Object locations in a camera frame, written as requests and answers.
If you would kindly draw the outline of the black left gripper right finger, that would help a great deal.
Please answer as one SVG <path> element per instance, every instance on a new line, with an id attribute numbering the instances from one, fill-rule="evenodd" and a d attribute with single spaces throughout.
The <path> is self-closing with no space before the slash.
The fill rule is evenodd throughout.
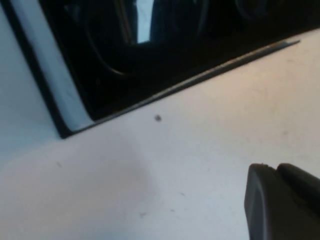
<path id="1" fill-rule="evenodd" d="M 302 199 L 314 213 L 319 215 L 320 179 L 289 163 L 281 163 L 276 171 L 299 198 Z"/>

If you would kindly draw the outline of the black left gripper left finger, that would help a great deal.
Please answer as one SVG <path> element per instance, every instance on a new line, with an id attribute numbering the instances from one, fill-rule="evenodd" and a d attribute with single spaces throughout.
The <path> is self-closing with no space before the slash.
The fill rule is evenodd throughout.
<path id="1" fill-rule="evenodd" d="M 320 214 L 313 212 L 277 172 L 251 164 L 244 210 L 251 240 L 318 240 Z"/>

